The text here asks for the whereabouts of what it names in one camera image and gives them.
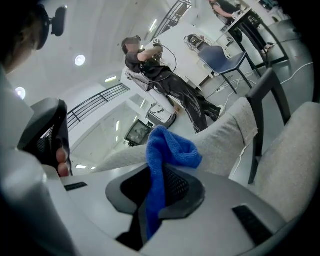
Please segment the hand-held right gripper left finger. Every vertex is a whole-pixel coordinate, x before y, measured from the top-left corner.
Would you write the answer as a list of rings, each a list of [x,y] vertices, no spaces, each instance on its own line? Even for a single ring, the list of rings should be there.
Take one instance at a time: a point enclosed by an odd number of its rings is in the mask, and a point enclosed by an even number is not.
[[[92,229],[82,227],[79,234],[84,241],[81,256],[148,256],[137,252],[116,241],[116,238],[129,231],[133,216],[118,212],[106,196],[107,185],[125,174],[141,171],[147,164],[138,163],[88,175],[69,176],[61,179],[63,185],[80,182],[86,183],[83,188],[68,192],[76,205],[76,216],[83,217]]]

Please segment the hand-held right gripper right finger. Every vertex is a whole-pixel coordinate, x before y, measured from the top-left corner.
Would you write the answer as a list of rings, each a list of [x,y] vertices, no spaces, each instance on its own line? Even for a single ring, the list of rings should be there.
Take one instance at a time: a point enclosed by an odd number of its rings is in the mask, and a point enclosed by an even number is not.
[[[268,203],[228,177],[181,168],[205,187],[201,206],[184,219],[164,220],[142,248],[144,256],[237,256],[255,247],[233,208],[246,205],[272,233],[286,221]]]

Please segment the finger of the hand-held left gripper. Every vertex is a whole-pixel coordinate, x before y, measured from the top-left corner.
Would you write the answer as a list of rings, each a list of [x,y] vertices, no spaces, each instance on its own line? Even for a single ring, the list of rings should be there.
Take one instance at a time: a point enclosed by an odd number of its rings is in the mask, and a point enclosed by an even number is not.
[[[69,131],[68,131],[68,107],[67,104],[59,99],[58,100],[58,120],[54,125],[54,153],[55,159],[57,150],[60,148],[64,148],[68,154],[68,163],[70,166],[70,174],[73,175],[72,172],[72,162],[70,159],[70,143],[69,143]]]
[[[56,98],[46,98],[32,105],[34,114],[17,146],[19,150],[35,156],[43,165],[57,165],[53,131],[60,116],[59,104]]]

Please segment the blue microfibre cloth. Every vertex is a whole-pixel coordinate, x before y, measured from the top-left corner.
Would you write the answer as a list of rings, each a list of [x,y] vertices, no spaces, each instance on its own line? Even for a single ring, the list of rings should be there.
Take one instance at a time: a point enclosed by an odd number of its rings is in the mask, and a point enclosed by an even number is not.
[[[150,189],[146,197],[146,237],[151,239],[160,227],[158,214],[165,208],[163,164],[196,169],[203,157],[190,140],[158,125],[149,135],[146,162],[150,169]]]

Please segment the black mesh office chair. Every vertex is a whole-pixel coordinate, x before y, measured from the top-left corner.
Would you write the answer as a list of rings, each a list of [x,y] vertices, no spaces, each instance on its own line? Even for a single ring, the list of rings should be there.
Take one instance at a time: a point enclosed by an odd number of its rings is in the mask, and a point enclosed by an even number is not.
[[[124,139],[128,142],[129,147],[145,145],[152,130],[152,127],[137,119],[124,136]]]

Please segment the blue plastic chair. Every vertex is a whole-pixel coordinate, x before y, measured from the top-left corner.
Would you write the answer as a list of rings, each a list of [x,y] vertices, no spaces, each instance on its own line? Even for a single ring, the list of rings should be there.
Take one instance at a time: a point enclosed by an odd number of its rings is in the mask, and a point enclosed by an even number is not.
[[[244,79],[244,81],[248,84],[249,88],[253,88],[247,77],[240,70],[240,66],[245,59],[248,60],[249,64],[253,65],[253,69],[256,70],[257,74],[260,77],[262,77],[259,70],[253,64],[246,52],[242,52],[234,57],[227,58],[221,46],[206,46],[198,53],[198,57],[215,74],[222,76],[225,79],[225,81],[229,84],[229,86],[232,88],[235,94],[237,94],[236,89],[225,76],[225,74],[227,73],[238,71],[241,77]]]

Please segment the person's left hand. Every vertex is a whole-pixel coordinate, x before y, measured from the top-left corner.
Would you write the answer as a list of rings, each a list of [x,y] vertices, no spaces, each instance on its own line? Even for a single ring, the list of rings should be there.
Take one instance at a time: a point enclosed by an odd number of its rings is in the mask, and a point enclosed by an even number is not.
[[[67,177],[70,174],[70,164],[68,163],[68,154],[62,147],[56,152],[56,160],[58,162],[57,173],[60,177]]]

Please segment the black mezzanine railing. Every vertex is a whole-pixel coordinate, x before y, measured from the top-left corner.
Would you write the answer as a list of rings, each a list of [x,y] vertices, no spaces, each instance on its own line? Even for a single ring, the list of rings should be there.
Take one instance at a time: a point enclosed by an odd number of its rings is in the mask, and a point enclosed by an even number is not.
[[[122,83],[119,83],[111,88],[105,89],[102,92],[90,97],[78,106],[74,107],[67,114],[67,128],[70,132],[79,125],[85,118],[103,107],[109,102],[114,101],[119,96],[125,94],[130,89]]]

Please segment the ceiling strip lights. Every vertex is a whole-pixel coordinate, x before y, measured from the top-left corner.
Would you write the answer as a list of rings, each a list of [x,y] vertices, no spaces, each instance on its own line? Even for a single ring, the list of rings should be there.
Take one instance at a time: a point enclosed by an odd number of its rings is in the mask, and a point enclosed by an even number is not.
[[[146,46],[161,21],[159,15],[148,13],[134,17],[100,15],[89,23],[72,27],[72,43],[87,57],[85,73],[77,79],[77,91],[90,97],[121,83],[125,56],[121,49],[124,38],[139,35]],[[71,161],[74,167],[93,170],[115,151],[125,147],[124,136],[139,114],[127,100],[142,98],[129,90],[85,118],[70,131]]]

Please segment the white table black frame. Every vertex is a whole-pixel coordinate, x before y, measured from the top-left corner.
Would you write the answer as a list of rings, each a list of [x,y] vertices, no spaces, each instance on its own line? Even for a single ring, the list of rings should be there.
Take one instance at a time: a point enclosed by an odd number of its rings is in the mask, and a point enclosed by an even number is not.
[[[268,56],[268,53],[270,52],[270,50],[272,50],[272,48],[275,46],[270,48],[268,50],[268,52],[266,54],[262,54],[260,52],[260,50],[257,49],[258,45],[257,45],[257,40],[256,39],[252,39],[251,37],[247,37],[249,39],[249,41],[251,42],[252,46],[257,50],[257,52],[259,53],[261,59],[262,59],[262,63],[256,65],[256,68],[262,68],[262,67],[266,67],[266,68],[270,68],[275,64],[278,63],[282,63],[282,62],[286,62],[289,60],[289,56],[287,55],[284,47],[281,45],[280,41],[278,40],[278,38],[275,36],[275,34],[269,29],[269,27],[262,21],[262,19],[256,14],[254,13],[254,11],[252,11],[250,8],[247,9],[245,12],[239,11],[235,14],[233,14],[233,18],[235,19],[235,22],[231,25],[228,26],[226,32],[234,39],[234,41],[237,43],[237,45],[240,47],[242,52],[246,52],[248,54],[248,52],[246,51],[245,47],[243,46],[241,40],[239,39],[239,37],[237,36],[236,30],[240,30],[239,26],[242,25],[243,21],[248,18],[250,20],[250,17],[252,17],[253,19],[257,20],[258,23],[260,25],[262,25],[264,27],[264,29],[271,35],[271,37],[275,40],[275,44],[277,46],[279,46],[280,51],[282,52],[282,57],[277,58],[275,60],[271,60]]]

